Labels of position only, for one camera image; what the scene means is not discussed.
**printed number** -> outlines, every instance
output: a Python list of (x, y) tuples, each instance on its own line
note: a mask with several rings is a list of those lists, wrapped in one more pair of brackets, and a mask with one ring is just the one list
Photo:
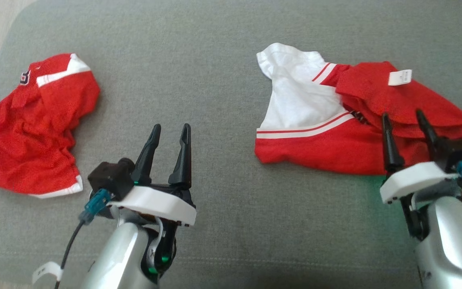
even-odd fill
[(20, 75), (20, 85), (26, 85), (30, 82), (30, 72), (31, 71), (26, 71)]

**red and white jersey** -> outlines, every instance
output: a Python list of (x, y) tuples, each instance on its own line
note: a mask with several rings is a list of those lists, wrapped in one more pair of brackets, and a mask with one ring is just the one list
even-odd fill
[(438, 134), (462, 137), (462, 111), (414, 80), (388, 86), (390, 72), (396, 71), (388, 62), (334, 64), (316, 51), (280, 43), (257, 58), (272, 80), (270, 103), (255, 141), (262, 163), (290, 161), (340, 173), (385, 174), (384, 112), (390, 115), (408, 166), (429, 160), (417, 108)]
[(73, 53), (30, 64), (0, 101), (0, 187), (40, 198), (82, 191), (71, 130), (98, 95), (90, 68)]

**gray upholstery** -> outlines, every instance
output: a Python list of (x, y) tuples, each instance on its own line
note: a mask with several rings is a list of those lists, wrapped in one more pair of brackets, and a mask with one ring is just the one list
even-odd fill
[[(271, 93), (255, 54), (273, 42), (335, 63), (391, 61), (462, 108), (462, 1), (39, 1), (2, 48), (0, 100), (30, 62), (66, 52), (92, 68), (101, 95), (75, 130), (83, 193), (0, 190), (0, 279), (29, 283), (39, 265), (61, 261), (88, 173), (135, 159), (155, 123), (152, 177), (166, 181), (187, 122), (198, 217), (178, 231), (165, 288), (418, 287), (415, 242), (400, 207), (381, 204), (381, 177), (255, 158)], [(98, 218), (82, 229), (62, 287), (79, 284), (114, 225)]]

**white clothing label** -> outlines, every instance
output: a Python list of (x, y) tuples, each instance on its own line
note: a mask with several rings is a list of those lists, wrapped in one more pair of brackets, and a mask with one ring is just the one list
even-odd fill
[(390, 73), (390, 79), (388, 80), (388, 85), (395, 86), (411, 82), (411, 69), (406, 69), (404, 71), (393, 71)]
[(60, 265), (55, 262), (47, 262), (46, 264), (40, 266), (35, 272), (33, 272), (33, 276), (31, 278), (31, 283), (35, 284), (39, 278), (44, 276), (45, 274), (52, 274), (55, 275), (57, 281), (62, 279), (63, 270), (60, 269)]

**white sleeve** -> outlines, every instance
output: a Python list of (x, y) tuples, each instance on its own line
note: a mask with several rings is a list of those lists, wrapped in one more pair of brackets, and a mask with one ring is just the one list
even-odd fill
[(335, 88), (314, 81), (335, 64), (317, 51), (274, 43), (257, 54), (261, 71), (272, 79), (272, 95), (258, 130), (287, 130), (322, 123), (346, 110)]

